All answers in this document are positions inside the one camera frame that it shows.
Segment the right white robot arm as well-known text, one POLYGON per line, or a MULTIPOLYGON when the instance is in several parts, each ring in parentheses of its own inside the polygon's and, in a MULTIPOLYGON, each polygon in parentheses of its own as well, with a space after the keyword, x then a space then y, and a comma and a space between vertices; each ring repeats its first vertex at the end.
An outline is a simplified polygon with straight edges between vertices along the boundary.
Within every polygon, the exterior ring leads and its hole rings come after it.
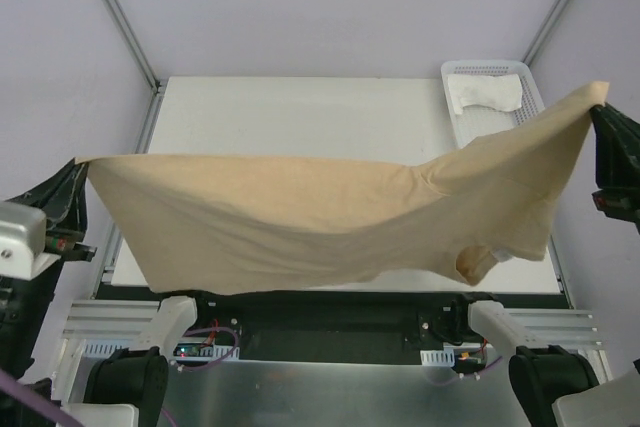
MULTIPOLYGON (((592 198, 605 216, 639 222, 639 125, 608 103, 590 111, 596 133, 592 198)), ((508 363, 509 381, 533 426, 636 426, 639 370, 600 383, 588 360, 548 345, 519 324, 491 295, 460 295, 449 312, 461 341, 481 336, 508 363)))

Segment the white plastic basket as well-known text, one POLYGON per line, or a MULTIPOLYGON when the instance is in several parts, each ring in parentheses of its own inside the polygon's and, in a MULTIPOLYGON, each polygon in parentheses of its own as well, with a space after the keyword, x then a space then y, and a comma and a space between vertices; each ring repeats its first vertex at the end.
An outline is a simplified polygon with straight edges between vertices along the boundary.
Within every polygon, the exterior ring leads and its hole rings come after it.
POLYGON ((519 61, 448 61, 441 77, 459 148, 513 129, 544 110, 530 69, 519 61))

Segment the beige t shirt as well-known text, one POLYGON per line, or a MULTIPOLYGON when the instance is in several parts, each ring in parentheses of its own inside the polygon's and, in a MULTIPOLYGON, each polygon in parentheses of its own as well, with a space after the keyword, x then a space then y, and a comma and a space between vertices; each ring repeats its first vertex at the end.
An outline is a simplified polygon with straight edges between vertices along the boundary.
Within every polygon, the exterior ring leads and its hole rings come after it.
POLYGON ((543 259, 558 200, 609 85, 428 163, 295 157, 92 158, 88 177, 156 292, 221 295, 429 271, 474 286, 543 259))

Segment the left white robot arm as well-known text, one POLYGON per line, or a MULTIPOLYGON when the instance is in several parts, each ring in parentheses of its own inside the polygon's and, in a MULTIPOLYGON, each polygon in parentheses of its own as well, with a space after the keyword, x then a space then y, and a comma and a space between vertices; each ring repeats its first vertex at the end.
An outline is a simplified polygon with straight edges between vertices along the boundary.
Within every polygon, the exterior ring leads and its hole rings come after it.
POLYGON ((1 423, 4 426, 154 426, 166 394, 169 360, 186 332, 204 334, 210 310, 189 296, 164 299, 128 348, 96 363, 83 400, 51 398, 53 382, 21 378, 68 262, 89 262, 85 183, 74 160, 1 204, 1 423))

